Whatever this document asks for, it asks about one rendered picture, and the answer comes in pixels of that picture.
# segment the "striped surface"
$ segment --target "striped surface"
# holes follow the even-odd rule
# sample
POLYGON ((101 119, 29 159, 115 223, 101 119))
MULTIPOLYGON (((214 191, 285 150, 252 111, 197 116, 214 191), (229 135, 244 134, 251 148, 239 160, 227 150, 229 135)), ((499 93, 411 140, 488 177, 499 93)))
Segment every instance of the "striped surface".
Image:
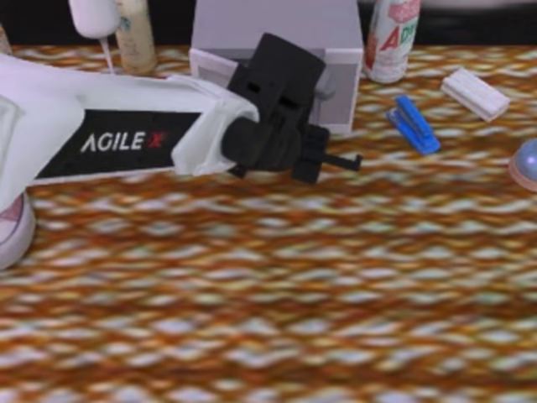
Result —
MULTIPOLYGON (((106 71, 97 48, 15 49, 106 71)), ((187 70, 161 49, 157 76, 187 70)), ((134 176, 30 191, 29 256, 0 274, 0 402, 537 401, 537 196, 508 158, 537 134, 532 48, 419 48, 361 85, 359 175, 134 176), (438 88, 464 65, 513 101, 486 124, 438 88), (408 93, 442 151, 383 113, 408 93)))

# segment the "white round object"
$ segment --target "white round object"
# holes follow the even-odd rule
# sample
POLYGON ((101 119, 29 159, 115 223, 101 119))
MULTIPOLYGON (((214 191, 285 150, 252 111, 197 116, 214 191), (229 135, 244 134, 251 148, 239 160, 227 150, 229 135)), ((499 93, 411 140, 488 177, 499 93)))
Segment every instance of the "white round object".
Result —
POLYGON ((69 0, 76 31, 88 39, 106 38, 121 23, 116 0, 69 0))
POLYGON ((26 194, 0 212, 0 270, 16 264, 34 239, 35 215, 26 194))

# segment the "black wall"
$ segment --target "black wall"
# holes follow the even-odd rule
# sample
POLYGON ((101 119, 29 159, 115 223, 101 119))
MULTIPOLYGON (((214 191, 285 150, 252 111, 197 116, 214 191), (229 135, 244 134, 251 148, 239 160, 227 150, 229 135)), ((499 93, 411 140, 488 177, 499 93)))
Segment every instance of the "black wall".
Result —
MULTIPOLYGON (((196 0, 149 0, 157 44, 190 43, 195 3, 196 0)), ((371 5, 362 6, 364 30, 371 12, 371 5)), ((67 0, 3 0, 0 18, 12 44, 93 43, 76 33, 67 0)), ((416 41, 419 44, 537 44, 535 21, 537 2, 485 10, 424 8, 416 41)))

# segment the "blue object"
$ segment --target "blue object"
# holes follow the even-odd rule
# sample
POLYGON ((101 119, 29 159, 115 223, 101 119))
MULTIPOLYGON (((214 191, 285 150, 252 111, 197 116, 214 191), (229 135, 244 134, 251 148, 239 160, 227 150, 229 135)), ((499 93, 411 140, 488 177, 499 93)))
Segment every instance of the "blue object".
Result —
POLYGON ((420 154, 433 154, 441 147, 433 129, 418 108, 406 95, 397 97, 397 108, 386 113, 388 120, 418 150, 420 154))
POLYGON ((537 181, 537 139, 526 141, 514 157, 519 172, 531 181, 537 181))

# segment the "blue stapler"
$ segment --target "blue stapler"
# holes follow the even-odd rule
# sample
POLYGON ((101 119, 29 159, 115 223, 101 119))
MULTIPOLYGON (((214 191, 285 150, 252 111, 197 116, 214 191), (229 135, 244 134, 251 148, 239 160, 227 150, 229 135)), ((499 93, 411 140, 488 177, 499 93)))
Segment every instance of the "blue stapler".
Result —
POLYGON ((433 129, 406 95, 397 97, 397 107, 386 116, 420 154, 433 154, 441 147, 433 129))

